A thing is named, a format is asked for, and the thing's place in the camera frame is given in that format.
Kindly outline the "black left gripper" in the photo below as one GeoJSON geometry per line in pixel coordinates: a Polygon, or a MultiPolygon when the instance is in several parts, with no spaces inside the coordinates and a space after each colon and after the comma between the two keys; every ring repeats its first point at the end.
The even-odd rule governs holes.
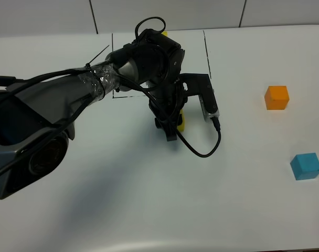
{"type": "MultiPolygon", "coordinates": [[[[162,86],[161,88],[158,88],[153,81],[148,81],[148,87],[156,87],[156,90],[151,91],[150,93],[162,106],[167,115],[171,117],[172,123],[176,127],[176,130],[174,130],[174,127],[168,121],[163,123],[163,130],[165,132],[167,141],[176,141],[179,112],[181,109],[183,109],[184,104],[187,102],[187,98],[183,97],[184,88],[181,79],[177,78],[172,83],[167,82],[166,85],[162,86]]],[[[158,129],[162,128],[162,125],[157,118],[155,118],[155,126],[158,129]]]]}

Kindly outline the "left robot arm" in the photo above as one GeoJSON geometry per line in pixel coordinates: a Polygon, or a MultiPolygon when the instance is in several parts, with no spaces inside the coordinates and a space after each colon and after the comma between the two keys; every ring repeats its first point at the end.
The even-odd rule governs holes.
{"type": "Polygon", "coordinates": [[[75,137],[76,118],[113,90],[146,83],[179,123],[185,100],[177,81],[184,54],[161,31],[146,29],[96,65],[27,80],[0,76],[0,200],[54,171],[75,137]]]}

